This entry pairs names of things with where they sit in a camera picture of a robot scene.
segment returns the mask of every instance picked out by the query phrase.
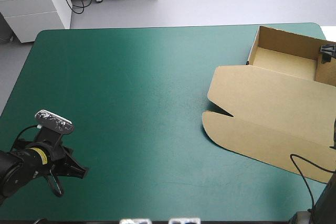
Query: open cardboard box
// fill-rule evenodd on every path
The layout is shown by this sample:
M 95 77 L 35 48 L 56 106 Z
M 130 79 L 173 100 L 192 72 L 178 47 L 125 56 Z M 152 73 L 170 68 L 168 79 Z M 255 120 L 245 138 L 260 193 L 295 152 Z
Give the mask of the open cardboard box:
M 206 111 L 203 126 L 218 145 L 297 173 L 290 154 L 336 169 L 336 60 L 319 49 L 336 42 L 260 26 L 246 66 L 216 68 L 210 101 L 231 116 Z M 304 175 L 330 174 L 301 160 Z

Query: gray floor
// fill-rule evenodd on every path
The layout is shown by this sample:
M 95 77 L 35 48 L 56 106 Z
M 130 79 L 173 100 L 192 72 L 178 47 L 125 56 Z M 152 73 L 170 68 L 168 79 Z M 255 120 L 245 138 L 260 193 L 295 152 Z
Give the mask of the gray floor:
M 93 1 L 71 28 L 200 26 L 314 22 L 336 26 L 334 0 L 103 0 Z M 0 17 L 0 38 L 9 35 Z M 32 43 L 0 45 L 0 112 Z

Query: green mat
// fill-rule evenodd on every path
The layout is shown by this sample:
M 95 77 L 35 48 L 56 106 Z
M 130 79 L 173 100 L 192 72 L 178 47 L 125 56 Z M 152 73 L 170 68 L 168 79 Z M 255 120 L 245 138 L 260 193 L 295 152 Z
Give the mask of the green mat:
M 269 26 L 324 38 L 316 24 Z M 218 147 L 202 127 L 215 68 L 244 65 L 257 27 L 40 33 L 0 118 L 0 147 L 47 109 L 73 122 L 64 145 L 90 171 L 62 177 L 62 198 L 30 182 L 0 219 L 287 220 L 309 208 L 301 177 Z M 309 183 L 318 197 L 324 185 Z

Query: cardboard box flap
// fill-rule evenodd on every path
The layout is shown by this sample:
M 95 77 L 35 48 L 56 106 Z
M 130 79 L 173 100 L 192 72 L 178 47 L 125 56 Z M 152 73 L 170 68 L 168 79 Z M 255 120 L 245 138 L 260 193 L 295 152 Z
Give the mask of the cardboard box flap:
M 333 86 L 255 66 L 218 67 L 208 92 L 236 119 L 326 147 L 334 145 L 335 97 Z
M 304 139 L 211 111 L 204 112 L 202 119 L 208 136 L 230 151 L 294 173 L 298 171 L 290 160 L 292 153 L 335 170 L 336 151 L 328 147 L 316 143 L 307 144 Z M 329 181 L 331 174 L 299 159 L 296 161 L 305 176 L 324 183 Z

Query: black clamp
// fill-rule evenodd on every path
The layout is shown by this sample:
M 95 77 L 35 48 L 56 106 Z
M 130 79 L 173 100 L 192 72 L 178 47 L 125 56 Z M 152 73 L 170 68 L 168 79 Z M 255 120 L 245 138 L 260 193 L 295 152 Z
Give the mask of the black clamp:
M 336 59 L 336 45 L 321 46 L 320 53 L 322 53 L 322 64 L 330 62 L 331 58 Z

